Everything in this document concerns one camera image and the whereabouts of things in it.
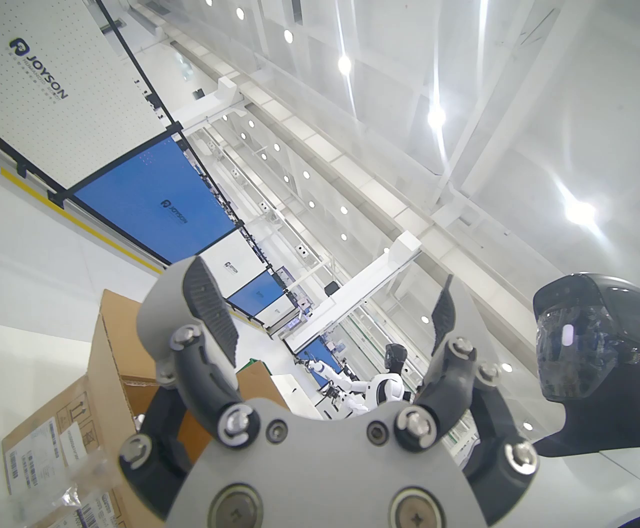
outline white pegboard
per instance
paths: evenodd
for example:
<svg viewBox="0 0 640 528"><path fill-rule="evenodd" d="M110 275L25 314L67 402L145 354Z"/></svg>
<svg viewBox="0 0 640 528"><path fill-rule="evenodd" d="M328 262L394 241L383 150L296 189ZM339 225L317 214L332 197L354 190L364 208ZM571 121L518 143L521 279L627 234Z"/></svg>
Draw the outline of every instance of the white pegboard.
<svg viewBox="0 0 640 528"><path fill-rule="evenodd" d="M82 0L0 1L0 100L0 137L66 188L164 131Z"/></svg>

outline logo sign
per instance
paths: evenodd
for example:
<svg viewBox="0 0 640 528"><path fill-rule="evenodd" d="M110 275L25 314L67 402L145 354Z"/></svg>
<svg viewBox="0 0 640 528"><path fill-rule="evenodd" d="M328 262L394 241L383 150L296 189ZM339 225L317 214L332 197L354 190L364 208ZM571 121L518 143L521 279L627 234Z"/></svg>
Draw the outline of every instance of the logo sign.
<svg viewBox="0 0 640 528"><path fill-rule="evenodd" d="M171 205L171 200L163 200L162 202L160 202L160 205L165 209L168 209L170 212L172 212L176 216L176 218L180 220L182 223L188 222L188 220L182 215L182 213L178 211L178 209L176 209L174 206Z"/></svg>
<svg viewBox="0 0 640 528"><path fill-rule="evenodd" d="M233 264L231 264L231 262L225 262L225 268L227 269L227 271L229 273L231 273L231 275L236 275L238 270L236 269L235 266L233 266Z"/></svg>
<svg viewBox="0 0 640 528"><path fill-rule="evenodd" d="M60 86L60 83L56 81L51 71L47 70L42 61L38 60L35 54L29 57L31 48L23 38L14 38L9 43L9 47L13 50L14 59L17 60L17 57L24 57L22 59L22 69L26 75L33 78L34 83L43 84L47 91L58 100L69 97L69 94Z"/></svg>

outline gray metal plate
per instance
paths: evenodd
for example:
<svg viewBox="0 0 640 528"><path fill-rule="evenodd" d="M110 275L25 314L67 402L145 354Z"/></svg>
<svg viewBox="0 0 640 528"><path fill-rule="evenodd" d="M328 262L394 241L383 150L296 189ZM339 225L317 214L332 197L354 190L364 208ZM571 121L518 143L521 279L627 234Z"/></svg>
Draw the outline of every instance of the gray metal plate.
<svg viewBox="0 0 640 528"><path fill-rule="evenodd" d="M250 485L261 497L264 528L388 527L392 499L411 486L436 499L446 526L486 527L467 480L442 444L414 454L396 441L393 423L405 402L328 421L295 416L265 399L246 403L260 415L258 439L239 451L211 442L182 487L167 527L207 526L215 496L236 483ZM265 436L273 419L284 420L289 427L287 438L278 445L268 443ZM389 429L384 446L376 447L367 439L372 420Z"/></svg>

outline plastic bag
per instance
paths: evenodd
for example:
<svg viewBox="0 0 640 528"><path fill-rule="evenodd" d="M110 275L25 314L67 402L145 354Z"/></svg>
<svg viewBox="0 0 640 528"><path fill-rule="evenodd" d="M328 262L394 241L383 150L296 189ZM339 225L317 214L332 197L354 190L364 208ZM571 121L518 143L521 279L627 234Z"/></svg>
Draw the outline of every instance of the plastic bag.
<svg viewBox="0 0 640 528"><path fill-rule="evenodd" d="M119 469L98 448L53 479L0 499L0 526L115 528L108 492L121 482Z"/></svg>

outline blue panel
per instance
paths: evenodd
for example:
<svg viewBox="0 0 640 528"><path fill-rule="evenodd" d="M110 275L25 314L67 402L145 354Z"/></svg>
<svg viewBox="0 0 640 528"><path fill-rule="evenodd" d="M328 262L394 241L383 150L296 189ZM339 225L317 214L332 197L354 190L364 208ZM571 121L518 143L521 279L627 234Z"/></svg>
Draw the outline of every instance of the blue panel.
<svg viewBox="0 0 640 528"><path fill-rule="evenodd" d="M250 283L242 286L240 290L231 295L229 300L249 315L256 316L283 295L284 292L280 285L268 271L265 271Z"/></svg>
<svg viewBox="0 0 640 528"><path fill-rule="evenodd" d="M317 361L324 361L327 365L329 365L334 371L340 373L342 367L338 364L338 362L333 358L331 352L324 344L322 337L316 337L311 343L305 346L300 352L296 354L296 356L300 359L314 359ZM314 379L318 382L320 387L324 387L327 383L329 383L322 376L319 376L315 372L311 372Z"/></svg>
<svg viewBox="0 0 640 528"><path fill-rule="evenodd" d="M194 255L234 228L171 138L107 172L76 196L169 262Z"/></svg>

